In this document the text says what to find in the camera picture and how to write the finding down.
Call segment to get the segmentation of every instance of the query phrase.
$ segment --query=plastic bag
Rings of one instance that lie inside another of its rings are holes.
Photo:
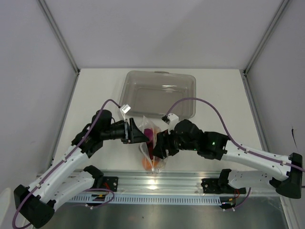
[[[165,167],[166,160],[153,156],[152,151],[156,146],[157,133],[159,133],[161,129],[145,116],[143,116],[143,122],[140,129],[150,139],[148,143],[140,143],[139,146],[140,151],[144,155],[142,165],[147,171],[160,173],[160,171]]]

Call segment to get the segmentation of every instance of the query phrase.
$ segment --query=black mount bracket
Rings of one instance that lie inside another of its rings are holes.
[[[203,192],[207,194],[234,194],[236,189],[231,187],[228,183],[228,176],[232,170],[223,169],[219,175],[219,178],[204,178],[202,179],[201,186]],[[240,194],[246,194],[246,189],[238,189]]]
[[[108,188],[113,192],[116,192],[119,185],[119,178],[118,177],[103,177],[102,178],[102,186],[100,188]],[[92,194],[92,197],[95,197],[94,201],[104,201],[106,195],[97,195]],[[87,203],[89,206],[98,206],[98,203]]]

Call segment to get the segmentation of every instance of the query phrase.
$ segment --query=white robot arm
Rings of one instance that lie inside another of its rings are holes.
[[[103,173],[94,166],[86,167],[70,182],[63,183],[79,165],[87,162],[103,146],[103,141],[120,139],[124,144],[149,141],[137,128],[133,118],[130,118],[129,123],[121,120],[112,124],[111,119],[110,111],[98,111],[92,123],[76,135],[61,160],[27,187],[19,185],[14,190],[17,209],[14,221],[20,212],[35,228],[40,228],[62,204],[75,195],[90,188],[105,188]]]
[[[203,132],[189,120],[177,121],[175,114],[163,118],[168,130],[158,133],[153,155],[166,158],[179,150],[197,151],[206,159],[232,161],[258,171],[223,169],[218,179],[203,179],[205,193],[233,194],[235,189],[264,187],[275,189],[280,195],[301,198],[302,156],[271,154],[235,142],[227,135]]]

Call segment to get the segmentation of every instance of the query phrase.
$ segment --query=red wire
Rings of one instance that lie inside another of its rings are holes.
[[[234,201],[235,204],[236,204],[236,189],[234,189],[234,198],[233,198],[233,201]]]
[[[105,185],[107,189],[110,189],[109,185],[108,185],[106,182],[105,182],[105,183],[103,183],[103,185]]]
[[[238,190],[238,189],[236,189],[236,191],[237,191],[237,193],[238,193],[238,196],[236,197],[236,199],[237,199],[237,198],[239,198],[240,193],[239,193],[239,190]]]

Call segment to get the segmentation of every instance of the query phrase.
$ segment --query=white table surface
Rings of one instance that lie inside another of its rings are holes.
[[[231,135],[240,143],[261,149],[254,125],[250,106],[244,90],[239,70],[223,69],[82,69],[71,105],[67,114],[55,161],[65,153],[71,141],[83,127],[91,122],[92,116],[100,109],[106,99],[120,100],[126,74],[132,70],[167,71],[190,74],[196,78],[198,98],[212,103],[221,113]],[[119,120],[118,109],[109,103],[106,109]],[[162,130],[167,125],[158,119],[152,119]],[[224,134],[224,129],[216,113],[208,105],[196,102],[196,114],[190,119],[203,131],[216,131]],[[137,125],[142,118],[135,117]],[[101,170],[141,170],[142,153],[138,144],[124,145],[120,140],[104,141],[88,163]],[[167,160],[165,171],[221,171],[223,168],[252,170],[249,167],[225,161],[207,160],[192,151],[180,151]]]

